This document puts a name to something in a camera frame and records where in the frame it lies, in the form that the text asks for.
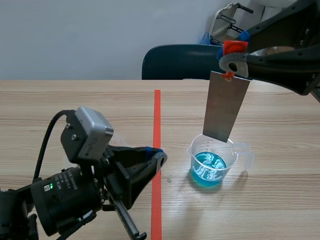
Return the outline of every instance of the orange clip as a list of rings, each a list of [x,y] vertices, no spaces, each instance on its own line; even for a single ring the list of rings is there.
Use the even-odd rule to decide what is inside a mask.
[[[223,55],[227,55],[230,53],[246,53],[248,48],[247,41],[232,41],[232,40],[225,40],[223,45]],[[227,71],[226,73],[222,74],[222,77],[230,82],[232,77],[235,74],[233,72]]]

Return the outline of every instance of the dark blue chair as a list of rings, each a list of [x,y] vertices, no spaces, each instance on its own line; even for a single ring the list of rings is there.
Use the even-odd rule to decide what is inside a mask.
[[[221,46],[174,44],[152,48],[142,63],[143,80],[210,79],[222,72],[217,60]]]

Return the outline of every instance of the cup handle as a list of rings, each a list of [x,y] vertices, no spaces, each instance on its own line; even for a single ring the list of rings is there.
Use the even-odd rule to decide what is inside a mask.
[[[244,157],[244,170],[248,171],[252,169],[256,155],[251,152],[249,144],[246,143],[234,143],[232,145],[232,152],[236,153],[239,157]]]

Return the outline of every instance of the wooden table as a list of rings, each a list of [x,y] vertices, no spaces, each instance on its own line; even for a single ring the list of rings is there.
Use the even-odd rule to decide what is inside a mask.
[[[284,88],[252,82],[230,138],[256,154],[239,162],[220,188],[196,188],[186,149],[202,132],[208,81],[0,81],[0,186],[31,182],[49,121],[84,105],[104,114],[130,146],[152,146],[154,89],[161,89],[164,240],[320,239],[320,104]],[[40,175],[63,168],[58,122]],[[130,213],[150,237],[151,184]],[[47,239],[38,225],[40,239]],[[72,239],[129,239],[114,212],[99,212]]]

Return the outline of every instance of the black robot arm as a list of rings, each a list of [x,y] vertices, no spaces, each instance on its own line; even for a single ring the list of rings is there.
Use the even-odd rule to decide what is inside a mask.
[[[61,143],[71,163],[46,179],[39,177],[50,133],[66,115]],[[109,145],[113,128],[90,108],[59,112],[44,137],[34,179],[20,189],[0,191],[0,240],[37,240],[37,215],[45,233],[68,238],[96,217],[96,212],[116,211],[132,240],[144,240],[128,210],[161,169],[167,155],[159,148]],[[37,215],[28,214],[35,207]]]

